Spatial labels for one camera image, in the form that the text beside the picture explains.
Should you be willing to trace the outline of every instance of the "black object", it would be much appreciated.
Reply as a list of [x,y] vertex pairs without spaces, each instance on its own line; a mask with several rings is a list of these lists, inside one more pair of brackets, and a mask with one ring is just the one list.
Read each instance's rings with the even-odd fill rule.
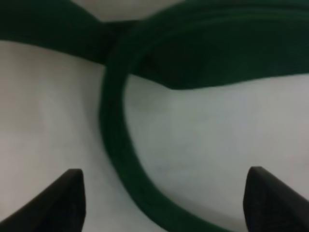
[[261,167],[249,170],[243,209],[250,232],[309,231],[309,202]]
[[81,232],[85,208],[83,171],[70,169],[0,223],[0,232]]

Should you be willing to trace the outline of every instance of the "white fabric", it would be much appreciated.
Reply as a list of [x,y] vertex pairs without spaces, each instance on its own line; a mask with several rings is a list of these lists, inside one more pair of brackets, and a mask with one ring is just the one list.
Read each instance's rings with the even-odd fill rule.
[[[168,3],[79,2],[102,20],[144,16]],[[164,231],[134,205],[104,152],[97,121],[103,72],[80,58],[0,42],[0,220],[67,169],[82,168],[85,232]],[[244,232],[251,166],[265,167],[309,198],[308,89],[306,75],[192,91],[131,77],[127,120],[143,166],[166,195]]]

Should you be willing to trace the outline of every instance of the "white surface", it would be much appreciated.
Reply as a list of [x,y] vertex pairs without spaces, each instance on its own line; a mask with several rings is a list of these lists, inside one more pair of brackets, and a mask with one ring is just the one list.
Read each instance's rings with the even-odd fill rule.
[[[80,4],[92,12],[108,3]],[[102,7],[106,19],[134,18],[137,1],[126,1],[127,14],[122,1],[119,11],[113,4]],[[161,7],[153,6],[143,14]],[[105,17],[104,10],[93,14]],[[0,42],[0,220],[67,169],[82,168],[85,232],[163,231],[136,208],[104,154],[97,124],[102,73],[80,58]],[[194,91],[132,77],[126,112],[155,184],[196,215],[244,232],[250,166],[264,166],[309,198],[308,99],[306,75]]]

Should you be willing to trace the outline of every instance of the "green strap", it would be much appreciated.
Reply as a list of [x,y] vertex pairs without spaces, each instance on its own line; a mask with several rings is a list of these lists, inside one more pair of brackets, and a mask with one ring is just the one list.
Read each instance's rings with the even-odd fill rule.
[[2,1],[0,39],[107,62],[100,128],[134,202],[170,232],[227,232],[180,208],[154,186],[132,145],[123,95],[129,73],[172,89],[308,73],[309,3],[255,1],[193,0],[143,22],[116,23],[101,23],[66,0]]

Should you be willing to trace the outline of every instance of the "green fabric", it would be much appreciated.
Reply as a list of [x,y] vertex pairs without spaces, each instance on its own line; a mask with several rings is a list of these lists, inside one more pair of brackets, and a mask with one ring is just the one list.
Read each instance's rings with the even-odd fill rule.
[[107,65],[99,112],[107,153],[137,206],[170,232],[227,230],[174,204],[146,175],[124,116],[128,74],[193,89],[309,72],[304,0],[192,0],[142,22],[115,23],[101,23],[66,0],[7,0],[0,19],[0,39]]

